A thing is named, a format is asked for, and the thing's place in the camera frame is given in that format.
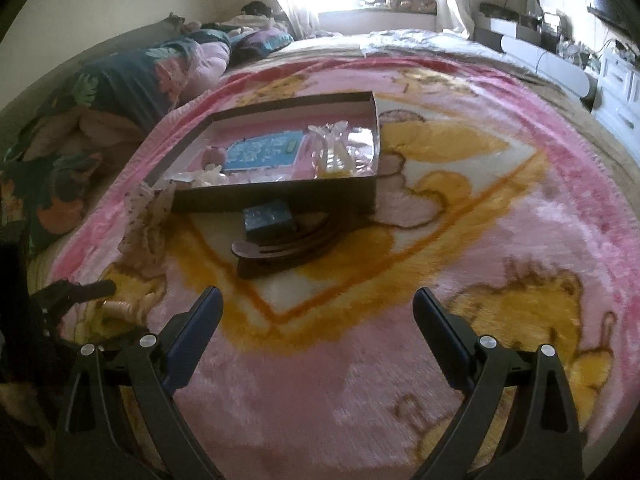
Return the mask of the pink fuzzy hair clip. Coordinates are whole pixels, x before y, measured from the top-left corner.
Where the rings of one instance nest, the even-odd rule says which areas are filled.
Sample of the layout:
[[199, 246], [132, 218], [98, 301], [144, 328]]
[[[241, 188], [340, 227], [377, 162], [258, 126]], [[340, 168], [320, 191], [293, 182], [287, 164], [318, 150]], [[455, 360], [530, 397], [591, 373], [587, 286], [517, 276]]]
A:
[[202, 168], [206, 169], [209, 166], [221, 166], [226, 163], [227, 151], [219, 146], [210, 146], [203, 151], [202, 154]]

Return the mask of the white drawer cabinet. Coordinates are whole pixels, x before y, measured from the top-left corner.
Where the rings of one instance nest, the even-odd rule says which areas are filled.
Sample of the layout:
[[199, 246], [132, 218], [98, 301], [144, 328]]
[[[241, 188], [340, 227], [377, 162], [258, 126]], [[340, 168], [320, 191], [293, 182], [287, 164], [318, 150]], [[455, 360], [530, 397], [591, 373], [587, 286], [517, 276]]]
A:
[[605, 51], [592, 114], [639, 163], [639, 69], [617, 53]]

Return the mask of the shallow black cardboard box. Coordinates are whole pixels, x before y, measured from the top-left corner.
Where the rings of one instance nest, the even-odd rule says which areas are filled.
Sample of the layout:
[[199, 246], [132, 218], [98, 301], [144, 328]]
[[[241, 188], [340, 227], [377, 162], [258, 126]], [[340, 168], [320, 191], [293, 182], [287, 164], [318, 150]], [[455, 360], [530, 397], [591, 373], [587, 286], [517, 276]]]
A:
[[210, 114], [145, 183], [175, 185], [175, 212], [230, 212], [280, 200], [295, 212], [374, 211], [380, 159], [371, 92], [299, 96]]

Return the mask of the beige dotted fabric bow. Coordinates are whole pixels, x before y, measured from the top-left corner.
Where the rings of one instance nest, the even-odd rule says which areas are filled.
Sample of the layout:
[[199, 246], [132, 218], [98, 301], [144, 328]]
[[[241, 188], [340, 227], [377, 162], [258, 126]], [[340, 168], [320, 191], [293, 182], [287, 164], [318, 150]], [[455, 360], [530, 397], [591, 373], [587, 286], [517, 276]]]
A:
[[160, 274], [166, 252], [166, 224], [176, 186], [151, 188], [142, 182], [126, 196], [126, 226], [117, 249], [118, 261], [150, 278]]

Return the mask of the white bed footboard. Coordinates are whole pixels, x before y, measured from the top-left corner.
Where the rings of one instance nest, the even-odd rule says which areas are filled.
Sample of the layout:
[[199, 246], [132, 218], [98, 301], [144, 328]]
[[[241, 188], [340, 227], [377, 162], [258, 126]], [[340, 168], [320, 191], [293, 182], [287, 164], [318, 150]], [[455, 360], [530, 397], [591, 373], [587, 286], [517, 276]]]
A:
[[542, 46], [542, 35], [518, 22], [487, 16], [477, 10], [473, 15], [474, 40], [504, 54], [535, 75], [559, 86], [572, 99], [591, 108], [596, 95], [596, 78], [583, 68], [561, 58]]

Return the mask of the purple pillow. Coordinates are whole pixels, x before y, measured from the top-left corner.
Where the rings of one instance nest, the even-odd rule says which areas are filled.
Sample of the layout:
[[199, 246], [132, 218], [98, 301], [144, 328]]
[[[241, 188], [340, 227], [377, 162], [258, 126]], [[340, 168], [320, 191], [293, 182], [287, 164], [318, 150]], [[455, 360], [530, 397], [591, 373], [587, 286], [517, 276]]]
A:
[[250, 32], [232, 44], [231, 63], [240, 65], [262, 60], [271, 53], [289, 46], [294, 41], [292, 35], [277, 28]]

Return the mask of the small blue box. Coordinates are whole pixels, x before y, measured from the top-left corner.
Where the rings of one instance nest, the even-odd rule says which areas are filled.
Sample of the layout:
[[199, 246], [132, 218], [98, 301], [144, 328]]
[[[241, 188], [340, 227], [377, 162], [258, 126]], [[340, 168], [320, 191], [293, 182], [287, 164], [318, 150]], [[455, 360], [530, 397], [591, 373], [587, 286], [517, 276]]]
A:
[[245, 208], [243, 221], [245, 237], [253, 243], [284, 237], [296, 229], [292, 212], [282, 200]]

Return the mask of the pink bear fleece blanket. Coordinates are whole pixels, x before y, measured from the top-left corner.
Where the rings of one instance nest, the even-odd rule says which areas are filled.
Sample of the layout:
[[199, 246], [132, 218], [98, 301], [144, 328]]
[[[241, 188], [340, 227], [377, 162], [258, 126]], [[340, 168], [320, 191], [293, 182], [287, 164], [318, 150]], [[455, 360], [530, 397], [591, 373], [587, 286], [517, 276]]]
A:
[[203, 448], [231, 479], [409, 477], [461, 401], [412, 318], [425, 286], [506, 346], [555, 346], [596, 460], [639, 401], [639, 177], [593, 153], [587, 134], [605, 134], [574, 102], [489, 66], [325, 58], [228, 76], [157, 125], [30, 276], [109, 276], [140, 296], [139, 273], [117, 265], [124, 199], [191, 128], [228, 108], [357, 91], [378, 99], [378, 204], [319, 258], [242, 280], [239, 216], [167, 222], [145, 321], [159, 328], [206, 286], [224, 294], [177, 396]]

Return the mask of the dark floral duvet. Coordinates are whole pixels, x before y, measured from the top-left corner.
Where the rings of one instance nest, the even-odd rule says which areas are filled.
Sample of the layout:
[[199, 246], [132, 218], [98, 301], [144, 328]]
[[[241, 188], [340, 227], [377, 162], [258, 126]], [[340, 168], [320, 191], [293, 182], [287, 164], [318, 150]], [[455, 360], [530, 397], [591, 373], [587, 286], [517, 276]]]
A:
[[1, 161], [1, 223], [40, 254], [84, 220], [96, 182], [122, 170], [157, 124], [216, 86], [231, 40], [200, 29], [98, 58], [41, 102]]

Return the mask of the clear butterfly hair claw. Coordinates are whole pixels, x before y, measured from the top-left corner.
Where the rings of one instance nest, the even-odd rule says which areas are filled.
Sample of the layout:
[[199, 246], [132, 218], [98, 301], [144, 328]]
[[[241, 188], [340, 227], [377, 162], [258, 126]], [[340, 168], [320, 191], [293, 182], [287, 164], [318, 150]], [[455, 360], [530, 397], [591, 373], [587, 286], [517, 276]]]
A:
[[308, 133], [314, 139], [314, 168], [318, 179], [349, 178], [355, 168], [347, 148], [349, 123], [346, 120], [309, 125]]

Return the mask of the dark brown headband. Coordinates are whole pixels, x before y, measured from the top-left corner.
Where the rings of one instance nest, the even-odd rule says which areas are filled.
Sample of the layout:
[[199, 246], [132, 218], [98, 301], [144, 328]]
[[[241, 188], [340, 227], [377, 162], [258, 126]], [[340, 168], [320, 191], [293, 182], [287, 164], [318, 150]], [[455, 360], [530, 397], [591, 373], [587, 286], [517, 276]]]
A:
[[231, 252], [238, 259], [236, 273], [242, 280], [264, 278], [307, 263], [328, 252], [348, 231], [352, 218], [328, 214], [314, 226], [262, 244], [236, 240]]

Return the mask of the pearl white hair clip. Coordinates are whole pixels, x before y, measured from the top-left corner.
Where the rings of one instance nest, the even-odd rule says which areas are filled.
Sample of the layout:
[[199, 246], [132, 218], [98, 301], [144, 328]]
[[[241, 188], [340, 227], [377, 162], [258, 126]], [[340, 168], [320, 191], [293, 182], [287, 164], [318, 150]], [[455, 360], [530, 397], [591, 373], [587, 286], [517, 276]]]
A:
[[138, 300], [104, 300], [98, 307], [105, 321], [115, 321], [130, 325], [143, 326], [146, 323], [154, 300], [143, 297]]

